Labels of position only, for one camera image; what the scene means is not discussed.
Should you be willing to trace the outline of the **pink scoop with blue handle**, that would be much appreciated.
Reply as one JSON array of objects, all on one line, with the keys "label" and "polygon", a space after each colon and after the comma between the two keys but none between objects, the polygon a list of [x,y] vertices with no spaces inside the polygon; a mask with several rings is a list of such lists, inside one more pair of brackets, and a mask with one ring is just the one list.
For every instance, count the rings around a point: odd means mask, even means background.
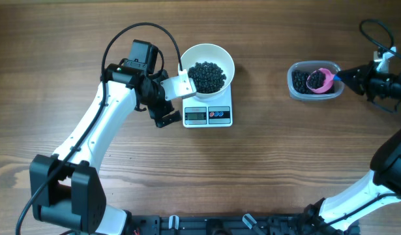
[{"label": "pink scoop with blue handle", "polygon": [[334,83],[339,81],[341,79],[336,74],[328,69],[320,68],[308,76],[306,86],[315,94],[324,94],[331,91]]}]

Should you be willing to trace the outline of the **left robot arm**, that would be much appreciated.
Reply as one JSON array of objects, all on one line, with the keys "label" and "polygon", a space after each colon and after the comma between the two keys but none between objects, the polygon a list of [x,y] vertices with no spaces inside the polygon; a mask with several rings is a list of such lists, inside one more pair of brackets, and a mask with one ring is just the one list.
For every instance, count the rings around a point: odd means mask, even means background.
[{"label": "left robot arm", "polygon": [[97,94],[70,136],[50,155],[30,164],[27,209],[45,223],[75,234],[126,234],[129,211],[108,205],[99,178],[103,158],[123,122],[134,111],[148,112],[159,128],[181,120],[172,100],[195,94],[186,69],[171,77],[155,65],[160,50],[135,40],[118,64],[103,64]]}]

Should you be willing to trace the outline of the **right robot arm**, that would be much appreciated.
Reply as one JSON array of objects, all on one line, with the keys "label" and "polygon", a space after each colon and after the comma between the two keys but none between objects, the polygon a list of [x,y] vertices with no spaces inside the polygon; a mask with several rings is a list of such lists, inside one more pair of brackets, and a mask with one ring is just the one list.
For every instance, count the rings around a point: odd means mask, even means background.
[{"label": "right robot arm", "polygon": [[[369,62],[337,73],[349,88],[369,101],[376,97],[401,101],[401,73],[390,74]],[[401,129],[374,154],[370,170],[345,191],[309,205],[298,229],[303,234],[343,234],[360,218],[388,204],[401,202]]]}]

